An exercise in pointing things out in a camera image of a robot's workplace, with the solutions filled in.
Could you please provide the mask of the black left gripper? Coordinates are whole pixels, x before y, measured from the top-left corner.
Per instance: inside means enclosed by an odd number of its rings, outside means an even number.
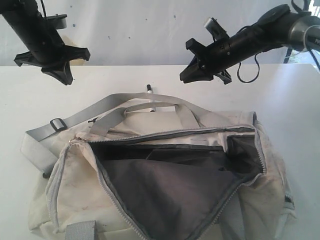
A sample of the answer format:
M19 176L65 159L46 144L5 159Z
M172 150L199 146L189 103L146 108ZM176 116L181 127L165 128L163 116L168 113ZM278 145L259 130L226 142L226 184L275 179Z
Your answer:
M6 14L4 19L28 49L14 58L19 67L23 64L41 67L42 73L68 86L73 82L69 61L90 59L87 48L66 45L57 32L58 29L40 14Z

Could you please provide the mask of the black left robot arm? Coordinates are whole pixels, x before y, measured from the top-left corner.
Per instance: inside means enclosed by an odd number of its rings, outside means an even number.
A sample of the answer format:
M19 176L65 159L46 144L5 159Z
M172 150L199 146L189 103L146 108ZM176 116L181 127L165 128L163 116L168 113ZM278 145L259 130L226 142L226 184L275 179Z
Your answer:
M0 14L17 34L28 51L17 54L14 62L20 67L31 65L68 86L73 82L70 61L88 61L88 48L66 45L58 30L67 27L66 14L48 16L43 1L43 13L35 0L2 0Z

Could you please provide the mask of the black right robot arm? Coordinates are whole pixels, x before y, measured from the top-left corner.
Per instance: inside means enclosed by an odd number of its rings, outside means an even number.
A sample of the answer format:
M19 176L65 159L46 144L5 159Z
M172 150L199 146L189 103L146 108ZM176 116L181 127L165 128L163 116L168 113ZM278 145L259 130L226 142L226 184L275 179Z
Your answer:
M319 17L308 11L291 12L287 4L272 8L256 23L242 27L233 36L229 36L213 17L204 27L211 34L213 43L205 46L194 38L185 43L186 49L194 55L179 75L185 84L218 77L227 85L232 81L228 68L273 49L320 50Z

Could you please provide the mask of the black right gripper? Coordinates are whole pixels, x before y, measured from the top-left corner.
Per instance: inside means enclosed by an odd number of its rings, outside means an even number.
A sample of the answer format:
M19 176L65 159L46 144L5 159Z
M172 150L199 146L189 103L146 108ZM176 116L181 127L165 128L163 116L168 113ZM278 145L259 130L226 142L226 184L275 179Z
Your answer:
M185 47L194 57L179 74L183 83L212 81L216 76L224 84L229 84L232 78L227 69L260 52L260 42L251 32L239 32L208 46L191 38L185 43Z

